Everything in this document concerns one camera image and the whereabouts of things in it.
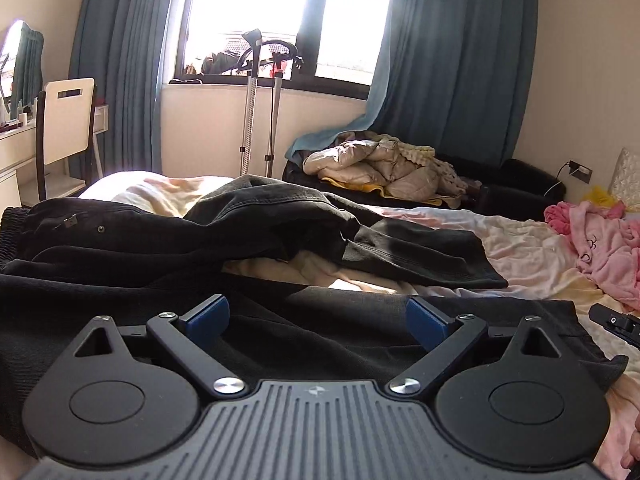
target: elastic waistband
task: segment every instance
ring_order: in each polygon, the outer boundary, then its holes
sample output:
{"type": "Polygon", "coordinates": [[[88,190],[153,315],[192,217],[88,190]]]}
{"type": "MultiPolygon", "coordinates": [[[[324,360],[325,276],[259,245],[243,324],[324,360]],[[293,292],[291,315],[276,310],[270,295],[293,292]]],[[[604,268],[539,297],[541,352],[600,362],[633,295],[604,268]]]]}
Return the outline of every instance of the elastic waistband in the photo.
{"type": "Polygon", "coordinates": [[[0,221],[0,271],[15,258],[22,226],[29,214],[23,207],[8,207],[0,221]]]}

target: black sofa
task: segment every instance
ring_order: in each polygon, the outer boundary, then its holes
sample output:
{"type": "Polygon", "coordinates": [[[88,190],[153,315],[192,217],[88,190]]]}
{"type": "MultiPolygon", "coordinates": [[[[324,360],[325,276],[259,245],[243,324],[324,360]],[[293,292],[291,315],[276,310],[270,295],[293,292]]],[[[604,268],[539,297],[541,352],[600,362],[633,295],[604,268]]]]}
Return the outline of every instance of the black sofa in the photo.
{"type": "MultiPolygon", "coordinates": [[[[566,193],[564,184],[554,176],[515,158],[506,160],[500,168],[492,168],[455,156],[439,155],[438,158],[450,162],[460,176],[482,182],[479,195],[462,203],[463,209],[470,209],[482,215],[500,215],[521,221],[543,221],[545,208],[560,202],[566,193]],[[554,184],[557,185],[544,196],[554,184]]],[[[376,192],[341,189],[318,180],[314,175],[305,174],[291,161],[287,162],[282,179],[299,186],[334,193],[361,204],[407,209],[426,206],[418,202],[383,198],[376,192]]],[[[447,205],[443,204],[440,207],[447,208],[447,205]]]]}

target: white wall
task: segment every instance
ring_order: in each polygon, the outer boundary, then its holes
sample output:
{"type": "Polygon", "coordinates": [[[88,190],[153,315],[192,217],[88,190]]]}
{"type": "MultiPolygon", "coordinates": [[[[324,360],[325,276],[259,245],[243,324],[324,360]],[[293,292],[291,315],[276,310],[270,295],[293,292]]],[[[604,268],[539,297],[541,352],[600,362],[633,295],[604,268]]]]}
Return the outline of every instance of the white wall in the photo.
{"type": "MultiPolygon", "coordinates": [[[[245,86],[165,85],[162,88],[162,172],[172,177],[238,176],[245,86]]],[[[264,175],[271,89],[258,88],[250,173],[264,175]]],[[[298,90],[282,90],[273,176],[284,152],[301,134],[341,126],[364,112],[366,102],[298,90]]]]}
{"type": "Polygon", "coordinates": [[[82,0],[2,0],[0,30],[22,19],[44,35],[42,76],[45,83],[68,77],[81,3],[82,0]]]}
{"type": "MultiPolygon", "coordinates": [[[[540,0],[516,158],[555,174],[573,159],[609,186],[622,147],[640,153],[640,0],[540,0]]],[[[568,198],[589,186],[563,171],[568,198]]]]}

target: silver pivot bolt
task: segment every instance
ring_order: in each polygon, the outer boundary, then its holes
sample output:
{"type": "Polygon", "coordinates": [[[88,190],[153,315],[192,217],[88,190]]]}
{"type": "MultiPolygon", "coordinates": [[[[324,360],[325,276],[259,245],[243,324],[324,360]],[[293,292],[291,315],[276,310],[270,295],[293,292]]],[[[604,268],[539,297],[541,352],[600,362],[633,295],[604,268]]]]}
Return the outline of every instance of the silver pivot bolt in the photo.
{"type": "Polygon", "coordinates": [[[397,381],[392,381],[391,384],[389,384],[389,389],[398,395],[411,395],[420,390],[420,382],[411,377],[405,377],[397,381]]]}
{"type": "Polygon", "coordinates": [[[244,390],[244,381],[237,377],[220,377],[213,383],[213,389],[219,394],[236,394],[244,390]]]}

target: ribbed gray panel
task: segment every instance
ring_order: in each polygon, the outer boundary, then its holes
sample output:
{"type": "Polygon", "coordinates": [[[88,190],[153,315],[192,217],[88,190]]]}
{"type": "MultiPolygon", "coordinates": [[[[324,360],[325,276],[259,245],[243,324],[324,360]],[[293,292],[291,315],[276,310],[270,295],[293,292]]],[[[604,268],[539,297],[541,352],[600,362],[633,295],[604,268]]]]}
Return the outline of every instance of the ribbed gray panel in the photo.
{"type": "Polygon", "coordinates": [[[25,480],[523,478],[604,477],[586,464],[564,472],[525,474],[478,463],[437,433],[420,404],[387,399],[370,381],[265,381],[250,397],[214,404],[185,443],[151,462],[100,472],[45,459],[25,476],[25,480]]]}

